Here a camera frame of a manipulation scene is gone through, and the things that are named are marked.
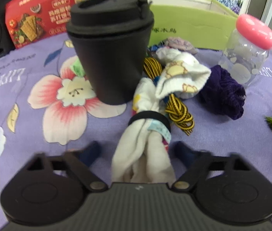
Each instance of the yellow and black shoelace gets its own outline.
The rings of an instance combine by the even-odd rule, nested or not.
[[[152,57],[145,58],[143,69],[146,75],[155,82],[163,71],[161,64]],[[189,136],[195,123],[186,105],[174,94],[170,94],[166,101],[167,107],[165,111],[169,114],[169,118]]]

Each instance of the red snack box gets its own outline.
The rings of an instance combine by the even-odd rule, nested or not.
[[[5,23],[17,49],[66,32],[71,7],[80,0],[12,0]]]

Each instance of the white sock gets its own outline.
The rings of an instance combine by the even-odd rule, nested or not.
[[[155,96],[162,100],[169,94],[189,99],[204,87],[211,70],[200,64],[190,53],[177,55],[163,70],[157,83]]]
[[[159,111],[155,90],[151,79],[141,79],[133,102],[137,113]],[[174,183],[175,174],[163,136],[148,130],[151,123],[152,119],[139,119],[124,131],[112,158],[112,182],[168,183],[170,186]]]

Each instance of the cup lid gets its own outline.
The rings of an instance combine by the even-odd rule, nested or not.
[[[272,49],[272,30],[259,19],[247,14],[239,15],[236,21],[236,29],[259,48]]]
[[[85,0],[72,7],[67,31],[100,37],[135,31],[153,22],[147,0]]]

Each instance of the clear plastic container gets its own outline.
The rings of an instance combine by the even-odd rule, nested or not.
[[[245,88],[259,73],[272,49],[272,30],[250,15],[240,15],[219,65]]]

